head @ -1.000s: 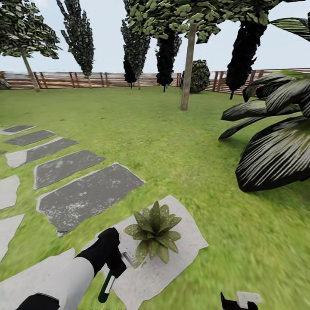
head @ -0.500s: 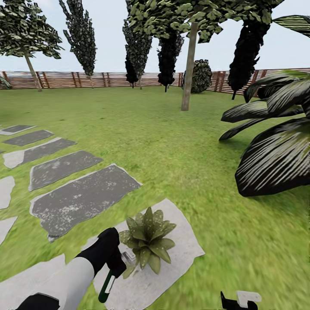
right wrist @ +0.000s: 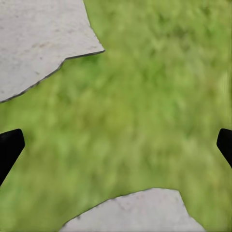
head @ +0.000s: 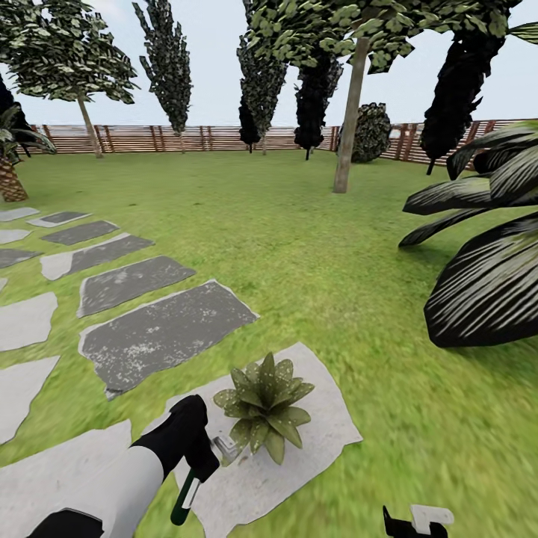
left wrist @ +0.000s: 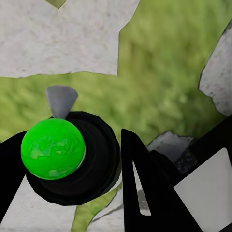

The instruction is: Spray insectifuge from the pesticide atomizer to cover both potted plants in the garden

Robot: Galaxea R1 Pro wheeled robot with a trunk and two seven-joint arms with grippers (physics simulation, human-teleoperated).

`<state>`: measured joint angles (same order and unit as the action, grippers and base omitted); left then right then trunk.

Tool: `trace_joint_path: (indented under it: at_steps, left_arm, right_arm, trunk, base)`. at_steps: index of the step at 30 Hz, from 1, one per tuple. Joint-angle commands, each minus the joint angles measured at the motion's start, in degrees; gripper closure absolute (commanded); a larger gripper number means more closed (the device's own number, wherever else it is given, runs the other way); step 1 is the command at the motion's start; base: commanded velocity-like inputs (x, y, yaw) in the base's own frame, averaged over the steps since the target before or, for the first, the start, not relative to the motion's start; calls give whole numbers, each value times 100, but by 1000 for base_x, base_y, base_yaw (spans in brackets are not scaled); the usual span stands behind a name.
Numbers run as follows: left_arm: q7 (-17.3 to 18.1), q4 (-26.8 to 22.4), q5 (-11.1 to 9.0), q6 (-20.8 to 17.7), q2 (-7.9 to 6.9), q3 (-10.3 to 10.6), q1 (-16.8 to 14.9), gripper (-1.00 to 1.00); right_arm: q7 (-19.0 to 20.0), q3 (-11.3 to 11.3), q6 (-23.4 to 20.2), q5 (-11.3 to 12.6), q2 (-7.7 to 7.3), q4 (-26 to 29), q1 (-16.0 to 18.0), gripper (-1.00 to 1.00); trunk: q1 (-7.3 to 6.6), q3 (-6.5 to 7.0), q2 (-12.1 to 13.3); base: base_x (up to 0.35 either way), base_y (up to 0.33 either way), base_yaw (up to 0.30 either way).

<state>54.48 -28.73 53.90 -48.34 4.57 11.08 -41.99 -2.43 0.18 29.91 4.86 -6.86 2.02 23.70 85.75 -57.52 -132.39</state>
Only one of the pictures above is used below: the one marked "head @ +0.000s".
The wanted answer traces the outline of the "insectifuge atomizer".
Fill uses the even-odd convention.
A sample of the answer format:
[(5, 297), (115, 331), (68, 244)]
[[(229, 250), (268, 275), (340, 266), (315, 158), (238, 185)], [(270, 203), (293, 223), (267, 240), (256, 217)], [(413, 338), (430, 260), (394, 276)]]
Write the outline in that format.
[(181, 526), (185, 523), (190, 508), (200, 490), (201, 483), (202, 482), (198, 479), (195, 471), (191, 469), (170, 516), (171, 522), (174, 525)]

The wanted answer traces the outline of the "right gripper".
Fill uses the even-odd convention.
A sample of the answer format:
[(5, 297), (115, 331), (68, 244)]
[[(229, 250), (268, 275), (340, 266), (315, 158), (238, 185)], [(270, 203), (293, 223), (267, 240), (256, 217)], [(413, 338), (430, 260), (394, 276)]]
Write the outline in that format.
[(418, 533), (411, 521), (401, 521), (392, 519), (389, 516), (386, 506), (383, 506), (386, 534), (392, 538), (447, 538), (447, 532), (442, 529), (441, 525), (430, 525), (430, 534)]

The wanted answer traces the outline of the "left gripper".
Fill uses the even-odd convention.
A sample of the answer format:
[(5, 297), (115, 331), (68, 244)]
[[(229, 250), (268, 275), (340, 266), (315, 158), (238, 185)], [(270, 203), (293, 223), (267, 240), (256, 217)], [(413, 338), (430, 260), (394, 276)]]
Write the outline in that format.
[(187, 464), (195, 471), (198, 479), (204, 483), (208, 478), (220, 467), (216, 456), (212, 451), (208, 438), (199, 447), (199, 450), (189, 450), (184, 455), (187, 460)]

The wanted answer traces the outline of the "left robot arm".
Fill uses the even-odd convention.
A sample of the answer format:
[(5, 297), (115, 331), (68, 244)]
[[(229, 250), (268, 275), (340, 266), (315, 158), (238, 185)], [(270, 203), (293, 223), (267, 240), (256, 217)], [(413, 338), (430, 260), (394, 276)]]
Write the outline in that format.
[(207, 431), (207, 423), (202, 397), (183, 398), (153, 419), (104, 471), (59, 503), (27, 538), (132, 538), (183, 456), (202, 483), (220, 467), (214, 446), (230, 462), (238, 457), (229, 434), (220, 425)]

